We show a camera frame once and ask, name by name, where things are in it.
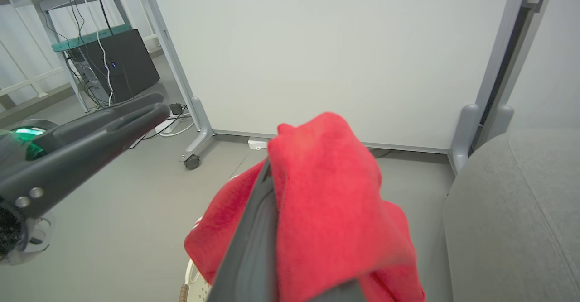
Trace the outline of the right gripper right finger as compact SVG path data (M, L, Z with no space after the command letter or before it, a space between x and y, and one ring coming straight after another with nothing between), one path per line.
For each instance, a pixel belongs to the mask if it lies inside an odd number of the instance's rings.
M359 281L344 282L315 296L311 302L366 302Z

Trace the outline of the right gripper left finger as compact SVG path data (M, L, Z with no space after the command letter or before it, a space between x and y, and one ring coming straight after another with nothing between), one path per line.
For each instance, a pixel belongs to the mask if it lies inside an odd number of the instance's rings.
M216 273L209 302L277 301L278 210L275 193L267 159Z

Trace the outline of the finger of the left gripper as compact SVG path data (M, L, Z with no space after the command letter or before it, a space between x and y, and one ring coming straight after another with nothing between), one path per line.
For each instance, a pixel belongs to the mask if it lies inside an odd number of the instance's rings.
M165 119L168 116L165 104ZM39 158L21 160L1 171L1 197L8 199L18 220L45 215L130 146L101 153L43 151Z
M58 126L34 139L46 153L125 149L165 120L164 96L153 92Z

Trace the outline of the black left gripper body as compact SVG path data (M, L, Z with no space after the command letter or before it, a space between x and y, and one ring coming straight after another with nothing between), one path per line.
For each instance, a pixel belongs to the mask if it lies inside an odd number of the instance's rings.
M1 131L1 170L21 160L34 160L43 155L33 144L35 137L57 127L45 119L27 119L10 130ZM12 205L1 197L0 252L1 265L18 265L31 261L44 252L56 228L56 217L47 212L39 219L18 220Z

